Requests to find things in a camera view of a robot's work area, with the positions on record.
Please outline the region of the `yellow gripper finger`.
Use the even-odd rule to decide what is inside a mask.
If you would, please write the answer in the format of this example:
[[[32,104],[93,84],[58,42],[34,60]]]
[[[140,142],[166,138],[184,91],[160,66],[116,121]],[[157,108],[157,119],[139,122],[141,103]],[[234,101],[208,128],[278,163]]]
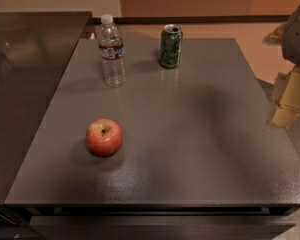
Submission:
[[[289,128],[300,116],[300,65],[288,74],[279,73],[274,83],[268,122]]]

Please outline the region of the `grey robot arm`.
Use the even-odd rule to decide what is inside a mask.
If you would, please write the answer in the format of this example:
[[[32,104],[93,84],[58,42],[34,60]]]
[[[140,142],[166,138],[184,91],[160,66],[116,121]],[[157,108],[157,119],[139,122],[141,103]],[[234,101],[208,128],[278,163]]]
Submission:
[[[268,122],[289,128],[300,116],[300,5],[280,31],[282,55],[294,64],[287,74],[278,74]]]

